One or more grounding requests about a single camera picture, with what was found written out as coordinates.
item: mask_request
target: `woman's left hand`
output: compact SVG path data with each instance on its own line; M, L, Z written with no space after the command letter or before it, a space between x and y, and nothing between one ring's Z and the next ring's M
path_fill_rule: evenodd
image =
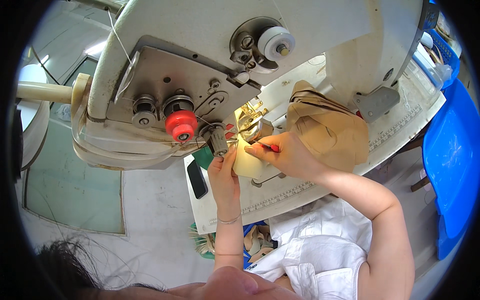
M232 211L234 207L237 207L233 204L240 203L239 178L232 170L236 157L237 149L232 146L225 157L214 157L207 170L217 206L217 214L222 220L235 218L239 214L239 212Z

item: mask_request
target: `woman's right hand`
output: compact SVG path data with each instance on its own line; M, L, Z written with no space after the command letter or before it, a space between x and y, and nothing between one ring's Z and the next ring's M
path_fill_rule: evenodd
M264 148L259 143L246 146L245 152L269 162L287 176L313 180L326 168L326 165L316 160L300 138L292 132L270 135L259 142L277 145L279 153Z

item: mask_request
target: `white shirt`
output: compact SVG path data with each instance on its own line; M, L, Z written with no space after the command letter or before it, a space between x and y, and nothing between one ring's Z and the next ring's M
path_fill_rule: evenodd
M278 248L246 271L272 282L286 273L306 300L357 299L359 268L372 240L369 219L344 200L326 196L269 223Z

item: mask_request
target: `metal plate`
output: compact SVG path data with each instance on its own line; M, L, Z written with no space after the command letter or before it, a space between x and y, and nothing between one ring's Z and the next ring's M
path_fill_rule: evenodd
M373 123L400 102L398 91L382 86L368 96L354 95L353 103L367 123Z
M212 79L220 81L220 87L216 92L227 93L229 99L228 102L215 108L204 118L207 122L223 121L235 109L260 93L259 89L249 84L238 87L239 84L227 81L227 74L194 60L150 46L143 46L132 82L116 104L109 103L107 119L131 123L135 96L152 95L157 99L157 109L160 110L163 101L177 95L179 89L184 91L184 95L192 98L195 108L197 108L210 97L207 91L210 89ZM200 121L198 128L202 128L205 124ZM164 129L165 122L160 118L153 127Z

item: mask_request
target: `hand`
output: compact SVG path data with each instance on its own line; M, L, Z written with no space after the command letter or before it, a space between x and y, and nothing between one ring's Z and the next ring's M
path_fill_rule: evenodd
M277 145L279 153L262 147L259 143L246 146L245 151L263 159L285 175L304 180L313 180L325 165L316 160L300 138L291 132L264 137L260 142Z
M239 178L232 170L236 157L237 149L231 146L225 157L214 157L207 170L217 215L222 220L236 218L240 213Z

